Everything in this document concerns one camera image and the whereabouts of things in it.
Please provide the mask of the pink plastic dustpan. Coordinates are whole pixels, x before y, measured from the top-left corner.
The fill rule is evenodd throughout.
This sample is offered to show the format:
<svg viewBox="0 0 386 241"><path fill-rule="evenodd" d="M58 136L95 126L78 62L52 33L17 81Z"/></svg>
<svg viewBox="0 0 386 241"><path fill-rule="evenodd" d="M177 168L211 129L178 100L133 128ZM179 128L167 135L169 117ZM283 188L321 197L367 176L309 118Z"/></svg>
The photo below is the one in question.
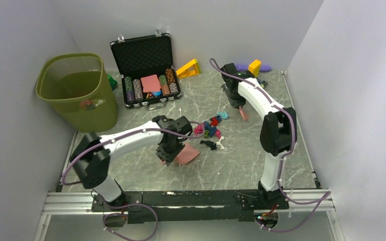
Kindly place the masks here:
<svg viewBox="0 0 386 241"><path fill-rule="evenodd" d="M184 144L184 149L177 155L173 162L178 164L185 165L188 162L192 161L195 157L197 157L201 152L190 144Z"/></svg>

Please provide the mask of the pink hand brush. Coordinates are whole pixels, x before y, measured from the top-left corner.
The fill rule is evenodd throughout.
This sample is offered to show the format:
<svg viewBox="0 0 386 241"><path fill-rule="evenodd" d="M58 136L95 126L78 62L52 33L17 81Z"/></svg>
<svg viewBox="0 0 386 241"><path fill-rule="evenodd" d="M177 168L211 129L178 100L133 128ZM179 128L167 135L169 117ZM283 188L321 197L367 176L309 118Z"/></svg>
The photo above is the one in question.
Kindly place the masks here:
<svg viewBox="0 0 386 241"><path fill-rule="evenodd" d="M247 113L244 111L244 109L243 109L242 106L239 106L239 112L240 112L240 115L241 115L243 121L244 121L244 122L248 121L249 116L248 116Z"/></svg>

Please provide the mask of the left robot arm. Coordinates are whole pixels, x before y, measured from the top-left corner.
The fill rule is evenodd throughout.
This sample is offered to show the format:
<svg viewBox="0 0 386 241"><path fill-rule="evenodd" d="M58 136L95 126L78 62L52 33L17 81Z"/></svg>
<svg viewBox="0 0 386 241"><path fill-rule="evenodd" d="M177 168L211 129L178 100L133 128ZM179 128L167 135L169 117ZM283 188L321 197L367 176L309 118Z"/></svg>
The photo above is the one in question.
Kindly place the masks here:
<svg viewBox="0 0 386 241"><path fill-rule="evenodd" d="M119 184L108 175L110 161L136 149L157 145L156 156L169 166L185 148L184 141L192 138L190 121L181 116L170 119L158 115L145 124L113 135L84 135L70 157L73 168L85 189L93 189L112 211L126 203Z"/></svg>

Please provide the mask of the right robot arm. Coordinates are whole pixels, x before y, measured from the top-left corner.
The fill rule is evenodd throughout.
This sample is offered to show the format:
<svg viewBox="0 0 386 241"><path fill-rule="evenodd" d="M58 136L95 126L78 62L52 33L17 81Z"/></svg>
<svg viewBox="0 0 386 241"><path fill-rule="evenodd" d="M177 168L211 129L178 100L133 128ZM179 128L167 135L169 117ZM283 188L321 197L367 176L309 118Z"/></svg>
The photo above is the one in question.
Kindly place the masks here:
<svg viewBox="0 0 386 241"><path fill-rule="evenodd" d="M284 161L297 142L296 111L278 103L249 71L239 72L233 63L218 68L218 71L231 105L240 109L249 103L262 119L259 141L265 150L265 164L258 183L257 202L262 208L271 208L278 198L283 198Z"/></svg>

